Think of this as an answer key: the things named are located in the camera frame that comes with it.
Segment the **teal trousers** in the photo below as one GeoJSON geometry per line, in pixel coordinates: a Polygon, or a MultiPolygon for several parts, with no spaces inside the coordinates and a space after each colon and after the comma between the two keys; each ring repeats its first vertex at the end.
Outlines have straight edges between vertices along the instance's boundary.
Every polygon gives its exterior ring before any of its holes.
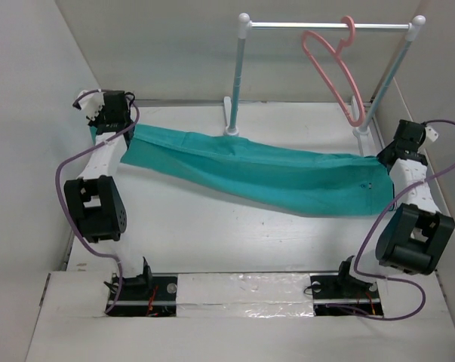
{"type": "Polygon", "coordinates": [[[283,210],[371,216],[393,199],[374,156],[325,154],[140,124],[121,162],[283,210]]]}

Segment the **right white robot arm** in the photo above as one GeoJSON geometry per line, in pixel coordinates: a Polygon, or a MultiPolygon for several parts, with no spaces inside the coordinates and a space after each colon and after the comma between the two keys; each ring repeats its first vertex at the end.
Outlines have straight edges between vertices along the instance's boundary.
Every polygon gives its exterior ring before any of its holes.
{"type": "Polygon", "coordinates": [[[395,213],[381,232],[373,252],[350,256],[334,278],[336,291],[345,297],[368,290],[381,267],[408,275],[430,275],[455,229],[452,217],[436,205],[426,183],[428,161],[422,148],[435,142],[430,126],[400,120],[393,141],[378,155],[386,167],[397,198],[395,213]]]}

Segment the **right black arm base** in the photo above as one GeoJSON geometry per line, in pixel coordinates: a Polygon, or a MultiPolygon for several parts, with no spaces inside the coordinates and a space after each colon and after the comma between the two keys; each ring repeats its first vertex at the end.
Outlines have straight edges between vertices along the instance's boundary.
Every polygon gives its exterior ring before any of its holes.
{"type": "Polygon", "coordinates": [[[311,296],[316,317],[357,315],[384,315],[377,290],[359,282],[339,282],[336,273],[314,273],[309,276],[309,285],[304,294],[311,296]]]}

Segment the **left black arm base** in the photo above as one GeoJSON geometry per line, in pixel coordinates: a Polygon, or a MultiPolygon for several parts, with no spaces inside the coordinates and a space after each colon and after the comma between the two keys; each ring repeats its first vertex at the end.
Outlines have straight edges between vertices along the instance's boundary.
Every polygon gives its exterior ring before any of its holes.
{"type": "Polygon", "coordinates": [[[111,317],[169,318],[177,316],[178,275],[153,275],[152,283],[125,278],[111,317]]]}

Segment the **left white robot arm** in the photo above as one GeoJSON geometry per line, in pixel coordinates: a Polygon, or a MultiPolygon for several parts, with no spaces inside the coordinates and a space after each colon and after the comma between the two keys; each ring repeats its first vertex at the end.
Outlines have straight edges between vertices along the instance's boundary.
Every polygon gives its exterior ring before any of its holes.
{"type": "Polygon", "coordinates": [[[145,299],[154,289],[151,268],[145,259],[141,273],[125,278],[118,256],[91,246],[100,241],[119,241],[127,228],[127,212],[114,175],[130,148],[140,117],[139,112],[131,117],[131,110],[136,108],[134,101],[131,92],[102,89],[84,90],[73,101],[72,106],[85,113],[88,127],[94,131],[94,146],[61,164],[64,167],[85,155],[89,157],[84,170],[77,178],[65,181],[60,194],[64,196],[66,216],[85,249],[117,264],[118,276],[106,286],[113,293],[125,288],[136,298],[145,299]]]}

